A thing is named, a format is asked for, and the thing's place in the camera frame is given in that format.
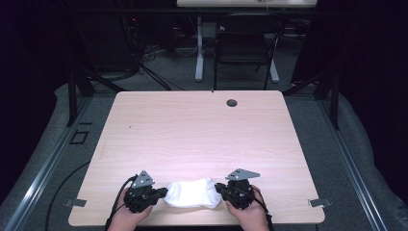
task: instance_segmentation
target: chair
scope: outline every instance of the chair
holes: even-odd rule
[[[217,89],[218,64],[235,64],[257,65],[256,71],[261,65],[266,65],[266,90],[276,42],[283,29],[282,20],[271,13],[232,13],[224,16],[216,26],[213,89]]]

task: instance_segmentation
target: hand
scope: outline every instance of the hand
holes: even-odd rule
[[[264,199],[258,193],[260,190],[254,188],[254,195],[259,201],[264,202]],[[252,201],[252,204],[249,207],[239,210],[236,209],[229,201],[225,201],[225,204],[228,208],[228,212],[234,216],[239,222],[244,231],[268,231],[268,221],[262,206],[256,202]]]
[[[114,217],[112,219],[111,225],[109,226],[108,231],[134,231],[138,224],[146,219],[153,210],[153,206],[150,205],[147,207],[143,212],[134,214],[130,212],[124,205],[123,199],[125,197],[126,192],[128,189],[122,191],[119,200],[117,201],[116,208],[119,210],[116,211]]]

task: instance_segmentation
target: white cloth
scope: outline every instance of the white cloth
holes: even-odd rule
[[[210,178],[188,182],[173,182],[168,185],[165,202],[172,207],[193,208],[205,206],[214,209],[221,195]]]

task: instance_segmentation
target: black wire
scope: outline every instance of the black wire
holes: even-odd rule
[[[166,90],[171,90],[171,87],[166,82],[169,82],[172,86],[176,87],[179,90],[185,90],[177,86],[176,84],[172,83],[171,81],[167,80],[163,76],[159,75],[158,73],[154,72],[153,70],[151,70],[144,64],[141,64],[140,67],[143,69],[144,72],[146,72],[150,77],[152,77],[153,80],[155,80],[158,84],[160,84]]]
[[[111,214],[109,215],[109,218],[106,220],[105,231],[108,230],[109,226],[111,225],[112,218],[114,217],[114,214],[115,214],[121,207],[123,207],[123,206],[126,204],[126,202],[125,202],[124,204],[122,204],[121,206],[119,206],[119,208],[116,208],[117,201],[119,200],[120,195],[122,194],[123,189],[126,187],[126,185],[127,185],[129,182],[135,181],[137,177],[138,177],[138,176],[133,176],[133,177],[127,179],[126,182],[123,183],[122,187],[120,187],[120,190],[119,190],[119,192],[117,193],[117,196],[116,196],[116,199],[115,199],[114,206],[112,206]]]
[[[230,186],[230,188],[232,188],[232,189],[235,190],[235,191],[238,191],[239,193],[243,193],[243,194],[249,196],[251,199],[253,199],[253,200],[255,200],[256,202],[258,202],[258,204],[260,204],[261,207],[264,209],[264,212],[265,212],[265,214],[266,214],[266,216],[267,216],[267,222],[268,222],[268,228],[269,228],[269,230],[270,230],[270,231],[273,231],[272,215],[269,213],[269,210],[267,209],[267,204],[265,203],[265,201],[264,201],[264,202],[261,202],[261,201],[260,201],[259,199],[257,199],[256,197],[253,197],[253,196],[249,195],[247,192],[242,191],[242,190],[240,190],[240,189],[237,189],[237,188],[235,188],[235,187],[231,187],[231,186]],[[255,189],[255,188],[253,188],[253,187],[252,187],[252,189],[253,189],[253,190],[256,190],[256,191],[258,192],[258,194],[261,196],[262,200],[264,200],[264,197],[262,196],[262,194],[261,194],[261,192],[260,192],[259,190]]]
[[[48,230],[48,223],[49,223],[49,219],[50,219],[50,214],[51,214],[51,209],[52,209],[52,205],[54,203],[55,198],[58,195],[58,192],[60,191],[60,189],[63,187],[63,185],[65,184],[65,182],[75,173],[77,172],[79,169],[81,169],[82,167],[85,167],[87,165],[89,165],[89,162],[83,163],[82,165],[80,165],[79,167],[77,167],[75,170],[73,170],[68,176],[65,177],[65,179],[62,181],[62,183],[60,184],[60,186],[58,187],[57,191],[55,192],[54,196],[52,197],[51,203],[48,206],[48,211],[47,211],[47,217],[45,220],[45,230]]]

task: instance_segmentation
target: desk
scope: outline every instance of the desk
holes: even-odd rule
[[[318,0],[177,0],[178,7],[185,8],[314,8]],[[195,81],[201,82],[203,78],[204,55],[202,49],[202,23],[201,17],[197,20],[197,65],[195,68]],[[279,83],[276,65],[272,60],[270,66],[272,83]]]
[[[226,101],[235,99],[236,107]],[[236,168],[256,171],[274,223],[319,223],[317,199],[282,93],[271,90],[134,91],[117,95],[69,223],[104,225],[117,191],[146,170],[155,189],[211,177],[226,183]],[[162,199],[140,225],[238,224],[221,201],[214,209],[179,209]]]

